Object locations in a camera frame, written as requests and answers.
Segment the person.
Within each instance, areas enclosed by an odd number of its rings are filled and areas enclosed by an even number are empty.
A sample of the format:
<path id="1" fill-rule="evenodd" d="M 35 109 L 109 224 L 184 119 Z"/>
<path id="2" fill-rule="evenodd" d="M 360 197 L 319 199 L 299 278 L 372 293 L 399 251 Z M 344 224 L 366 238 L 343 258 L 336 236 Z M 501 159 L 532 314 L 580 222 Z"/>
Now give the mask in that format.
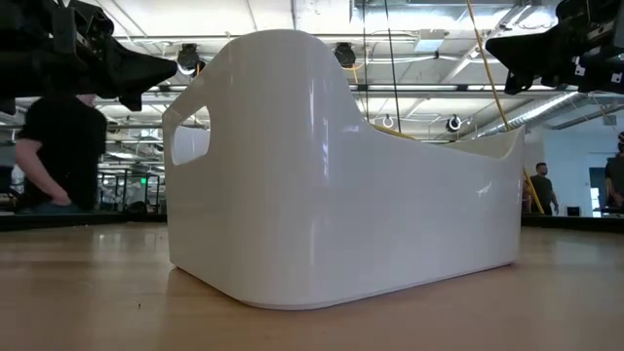
<path id="1" fill-rule="evenodd" d="M 617 136 L 617 153 L 607 160 L 605 169 L 607 204 L 624 209 L 624 132 Z"/>
<path id="2" fill-rule="evenodd" d="M 544 162 L 535 165 L 536 174 L 530 177 L 537 197 L 531 197 L 530 211 L 534 214 L 539 213 L 537 203 L 542 207 L 543 213 L 552 216 L 553 213 L 559 212 L 559 203 L 553 189 L 552 181 L 547 177 L 548 168 Z"/>
<path id="3" fill-rule="evenodd" d="M 24 174 L 21 212 L 70 215 L 94 209 L 107 133 L 95 98 L 53 94 L 27 109 L 16 139 L 16 163 Z"/>

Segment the white plastic basket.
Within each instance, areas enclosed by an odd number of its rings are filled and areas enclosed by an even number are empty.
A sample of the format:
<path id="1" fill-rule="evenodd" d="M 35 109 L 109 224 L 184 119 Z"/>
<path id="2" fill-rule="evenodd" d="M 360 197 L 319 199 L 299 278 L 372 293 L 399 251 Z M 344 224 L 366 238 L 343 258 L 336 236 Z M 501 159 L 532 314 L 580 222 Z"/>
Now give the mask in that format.
<path id="1" fill-rule="evenodd" d="M 248 305 L 322 308 L 517 259 L 524 131 L 384 133 L 308 33 L 229 42 L 162 128 L 171 263 Z"/>

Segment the dark door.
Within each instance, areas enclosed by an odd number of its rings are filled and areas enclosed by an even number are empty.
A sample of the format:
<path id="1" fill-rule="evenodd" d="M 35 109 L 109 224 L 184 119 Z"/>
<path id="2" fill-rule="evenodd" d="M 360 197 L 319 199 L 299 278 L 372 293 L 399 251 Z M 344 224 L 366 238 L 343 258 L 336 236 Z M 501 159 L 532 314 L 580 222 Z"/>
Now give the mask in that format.
<path id="1" fill-rule="evenodd" d="M 608 203 L 605 182 L 605 168 L 590 168 L 589 176 L 592 217 L 602 217 L 602 209 L 605 208 Z"/>

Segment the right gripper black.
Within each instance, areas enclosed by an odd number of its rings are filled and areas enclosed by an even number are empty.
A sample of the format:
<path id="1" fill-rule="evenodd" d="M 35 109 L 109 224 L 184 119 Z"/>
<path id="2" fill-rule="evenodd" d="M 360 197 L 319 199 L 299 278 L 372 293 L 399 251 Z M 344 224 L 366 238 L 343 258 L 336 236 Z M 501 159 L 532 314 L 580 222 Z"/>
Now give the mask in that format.
<path id="1" fill-rule="evenodd" d="M 508 69 L 504 93 L 517 95 L 540 79 L 544 86 L 624 95 L 624 0 L 562 0 L 557 18 L 542 33 L 487 40 L 487 51 Z M 572 69 L 563 78 L 564 43 Z"/>

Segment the black metal frame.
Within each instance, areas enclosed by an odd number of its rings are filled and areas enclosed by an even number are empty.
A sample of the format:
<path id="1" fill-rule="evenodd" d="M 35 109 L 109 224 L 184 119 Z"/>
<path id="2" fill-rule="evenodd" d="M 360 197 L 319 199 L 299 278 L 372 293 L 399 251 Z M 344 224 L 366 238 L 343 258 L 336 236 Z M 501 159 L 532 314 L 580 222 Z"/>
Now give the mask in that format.
<path id="1" fill-rule="evenodd" d="M 96 208 L 106 212 L 157 214 L 164 196 L 164 177 L 131 170 L 105 170 L 97 175 Z"/>

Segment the silver ceiling duct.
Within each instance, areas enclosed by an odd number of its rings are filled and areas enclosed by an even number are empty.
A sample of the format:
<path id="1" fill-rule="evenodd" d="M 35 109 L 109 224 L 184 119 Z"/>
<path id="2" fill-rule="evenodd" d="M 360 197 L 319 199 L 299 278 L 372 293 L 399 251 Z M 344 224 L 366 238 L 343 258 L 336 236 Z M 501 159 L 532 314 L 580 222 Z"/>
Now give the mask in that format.
<path id="1" fill-rule="evenodd" d="M 511 112 L 505 113 L 505 119 L 499 118 L 475 131 L 473 138 L 486 137 L 519 128 L 522 124 L 540 115 L 561 107 L 566 101 L 581 97 L 578 92 L 567 92 L 542 100 L 533 100 Z"/>

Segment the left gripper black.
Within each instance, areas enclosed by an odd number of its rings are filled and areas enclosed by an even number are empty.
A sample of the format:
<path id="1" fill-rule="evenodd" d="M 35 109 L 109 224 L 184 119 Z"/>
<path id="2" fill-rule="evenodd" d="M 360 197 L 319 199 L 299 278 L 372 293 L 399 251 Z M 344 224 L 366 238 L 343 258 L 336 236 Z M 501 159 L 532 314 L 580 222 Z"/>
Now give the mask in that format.
<path id="1" fill-rule="evenodd" d="M 112 39 L 103 10 L 79 0 L 0 0 L 0 98 L 59 90 L 107 91 L 142 110 L 142 93 L 177 73 L 177 63 L 140 54 Z"/>

